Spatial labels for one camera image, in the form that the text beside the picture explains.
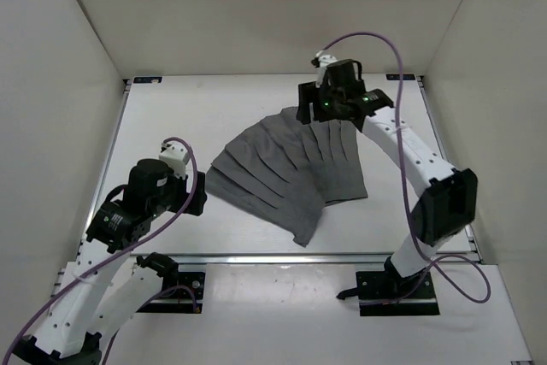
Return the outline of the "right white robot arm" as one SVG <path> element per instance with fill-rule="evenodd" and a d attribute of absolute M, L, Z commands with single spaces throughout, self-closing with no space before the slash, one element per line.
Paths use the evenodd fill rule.
<path fill-rule="evenodd" d="M 404 179 L 418 197 L 409 217 L 411 234 L 384 264 L 384 289 L 402 297 L 438 250 L 473 221 L 478 178 L 431 150 L 396 117 L 396 105 L 382 90 L 367 90 L 361 63 L 324 55 L 312 64 L 317 78 L 298 87 L 297 120 L 351 122 L 404 168 Z"/>

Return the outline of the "grey pleated skirt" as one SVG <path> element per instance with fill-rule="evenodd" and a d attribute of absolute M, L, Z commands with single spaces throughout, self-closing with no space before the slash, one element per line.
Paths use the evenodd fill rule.
<path fill-rule="evenodd" d="M 246 128 L 211 162 L 207 192 L 292 234 L 305 247 L 325 207 L 364 199 L 368 190 L 348 121 L 296 119 L 282 109 Z"/>

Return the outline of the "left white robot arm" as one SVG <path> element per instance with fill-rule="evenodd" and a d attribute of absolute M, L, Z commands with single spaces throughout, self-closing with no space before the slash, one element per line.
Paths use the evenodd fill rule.
<path fill-rule="evenodd" d="M 131 316 L 178 288 L 177 263 L 152 252 L 138 258 L 123 286 L 105 295 L 131 252 L 158 235 L 150 229 L 158 217 L 169 214 L 174 223 L 183 214 L 203 213 L 205 175 L 196 165 L 193 155 L 137 162 L 99 207 L 61 288 L 18 332 L 4 362 L 17 356 L 29 364 L 97 364 Z"/>

